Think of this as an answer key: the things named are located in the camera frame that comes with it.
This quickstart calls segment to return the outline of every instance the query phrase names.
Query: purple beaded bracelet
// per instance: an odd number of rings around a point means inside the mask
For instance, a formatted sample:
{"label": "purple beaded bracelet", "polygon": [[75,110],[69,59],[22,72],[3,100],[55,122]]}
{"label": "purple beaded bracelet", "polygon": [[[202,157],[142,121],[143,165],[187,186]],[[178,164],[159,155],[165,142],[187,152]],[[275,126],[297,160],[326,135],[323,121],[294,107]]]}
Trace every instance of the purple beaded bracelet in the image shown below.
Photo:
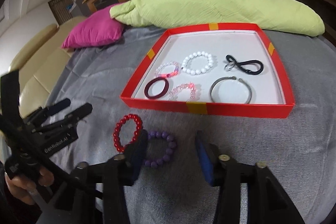
{"label": "purple beaded bracelet", "polygon": [[152,138],[158,138],[158,139],[163,138],[166,139],[168,142],[168,148],[166,149],[166,153],[162,158],[157,160],[146,159],[144,162],[145,166],[147,167],[157,168],[158,166],[163,165],[165,162],[170,161],[170,157],[173,155],[174,149],[176,148],[177,144],[174,141],[174,136],[168,134],[167,132],[150,131],[148,133],[148,140]]}

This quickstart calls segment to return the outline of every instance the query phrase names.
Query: finger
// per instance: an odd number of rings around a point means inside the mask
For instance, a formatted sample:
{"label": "finger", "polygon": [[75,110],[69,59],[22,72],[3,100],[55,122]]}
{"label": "finger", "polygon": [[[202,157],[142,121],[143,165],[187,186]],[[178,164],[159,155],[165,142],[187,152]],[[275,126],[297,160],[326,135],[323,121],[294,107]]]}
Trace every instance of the finger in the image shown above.
{"label": "finger", "polygon": [[50,186],[54,183],[54,175],[45,167],[41,167],[40,174],[42,175],[39,179],[39,184],[42,186]]}
{"label": "finger", "polygon": [[13,185],[15,185],[19,188],[22,188],[22,189],[25,189],[25,190],[28,190],[28,191],[33,191],[33,190],[36,189],[35,182],[31,181],[25,175],[15,176],[12,180],[11,179],[9,179],[9,180]]}
{"label": "finger", "polygon": [[14,185],[7,174],[5,174],[5,181],[6,181],[8,190],[12,194],[13,197],[23,201],[24,203],[28,205],[35,204],[35,201],[32,199],[30,194],[25,189],[22,189]]}

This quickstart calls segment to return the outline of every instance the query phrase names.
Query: gray blanket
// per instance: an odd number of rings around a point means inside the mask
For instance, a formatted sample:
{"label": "gray blanket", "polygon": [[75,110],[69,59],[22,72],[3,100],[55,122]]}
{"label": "gray blanket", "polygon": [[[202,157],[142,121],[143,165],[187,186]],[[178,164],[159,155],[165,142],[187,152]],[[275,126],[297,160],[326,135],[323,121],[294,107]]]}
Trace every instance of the gray blanket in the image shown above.
{"label": "gray blanket", "polygon": [[[265,161],[305,222],[317,224],[324,220],[336,202],[333,49],[322,38],[266,31],[284,63],[296,100],[287,119],[130,109],[119,95],[163,31],[156,27],[131,28],[117,44],[74,53],[48,104],[68,97],[71,109],[90,102],[93,112],[79,123],[79,139],[52,160],[67,172],[81,161],[106,161],[116,154],[112,138],[116,122],[125,114],[136,113],[145,129],[174,134],[178,149],[173,162],[157,170],[142,168],[136,184],[125,187],[131,223],[212,223],[218,189],[209,187],[203,178],[194,145],[197,130],[205,131],[207,141],[239,162]],[[130,141],[133,127],[129,122],[122,128],[122,143]],[[159,155],[162,145],[150,142],[148,153]],[[246,187],[242,192],[244,222]]]}

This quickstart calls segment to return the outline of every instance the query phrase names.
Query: pink beaded bracelet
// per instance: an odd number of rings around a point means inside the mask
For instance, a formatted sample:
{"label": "pink beaded bracelet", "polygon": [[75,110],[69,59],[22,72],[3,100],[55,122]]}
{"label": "pink beaded bracelet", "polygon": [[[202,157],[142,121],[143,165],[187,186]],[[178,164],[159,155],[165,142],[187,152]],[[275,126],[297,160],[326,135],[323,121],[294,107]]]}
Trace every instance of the pink beaded bracelet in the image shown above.
{"label": "pink beaded bracelet", "polygon": [[181,85],[178,85],[176,88],[173,88],[173,90],[169,93],[168,100],[172,101],[176,99],[178,93],[184,89],[190,89],[190,100],[188,100],[188,102],[195,101],[196,100],[196,87],[195,87],[195,84],[192,82],[190,82],[189,84],[181,84]]}

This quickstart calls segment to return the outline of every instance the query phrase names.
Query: blue gripper pad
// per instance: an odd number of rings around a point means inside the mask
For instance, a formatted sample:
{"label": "blue gripper pad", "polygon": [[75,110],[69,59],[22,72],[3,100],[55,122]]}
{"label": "blue gripper pad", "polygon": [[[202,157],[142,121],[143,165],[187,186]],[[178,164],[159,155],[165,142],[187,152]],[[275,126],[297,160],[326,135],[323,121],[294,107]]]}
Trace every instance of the blue gripper pad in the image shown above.
{"label": "blue gripper pad", "polygon": [[198,136],[195,138],[196,151],[198,155],[199,164],[207,183],[214,186],[213,165],[208,157],[205,147]]}

